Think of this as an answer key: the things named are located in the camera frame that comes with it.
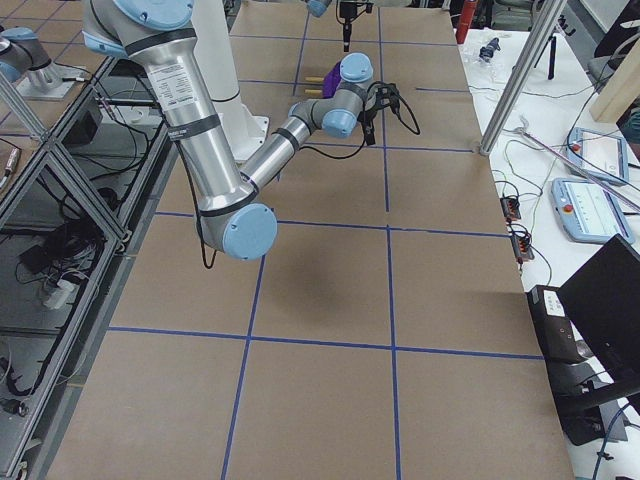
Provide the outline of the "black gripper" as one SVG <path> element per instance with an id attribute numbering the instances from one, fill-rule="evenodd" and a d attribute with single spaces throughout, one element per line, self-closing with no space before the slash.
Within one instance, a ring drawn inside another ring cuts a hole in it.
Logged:
<path id="1" fill-rule="evenodd" d="M 370 14 L 373 10 L 372 1 L 340 0 L 336 4 L 336 18 L 342 23 L 343 51 L 350 51 L 351 22 L 363 14 Z"/>
<path id="2" fill-rule="evenodd" d="M 375 127 L 374 120 L 377 116 L 378 101 L 377 95 L 371 94 L 363 106 L 360 114 L 360 124 L 363 131 L 363 137 L 367 146 L 375 144 Z"/>

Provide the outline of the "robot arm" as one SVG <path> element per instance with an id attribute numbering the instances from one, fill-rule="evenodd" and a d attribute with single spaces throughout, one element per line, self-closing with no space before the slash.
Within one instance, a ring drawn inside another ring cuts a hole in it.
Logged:
<path id="1" fill-rule="evenodd" d="M 335 4 L 335 17 L 342 26 L 343 51 L 349 52 L 351 45 L 351 35 L 353 23 L 363 14 L 370 14 L 373 11 L 372 1 L 356 0 L 308 0 L 305 1 L 308 12 L 319 18 L 325 14 L 332 4 Z"/>
<path id="2" fill-rule="evenodd" d="M 169 138 L 198 188 L 201 241 L 240 260 L 265 255 L 277 235 L 273 211 L 257 200 L 260 190 L 315 131 L 349 137 L 374 95 L 369 57 L 346 55 L 334 95 L 292 106 L 286 122 L 238 165 L 229 143 L 232 115 L 217 112 L 220 104 L 209 92 L 211 87 L 229 96 L 239 91 L 221 2 L 86 1 L 83 35 L 90 50 L 144 69 Z"/>

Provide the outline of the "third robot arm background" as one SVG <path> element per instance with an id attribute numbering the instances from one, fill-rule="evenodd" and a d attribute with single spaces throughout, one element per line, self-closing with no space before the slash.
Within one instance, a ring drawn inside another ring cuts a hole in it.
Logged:
<path id="1" fill-rule="evenodd" d="M 61 100 L 75 84 L 86 81 L 79 67 L 54 62 L 26 27 L 1 31 L 1 73 L 28 99 Z"/>

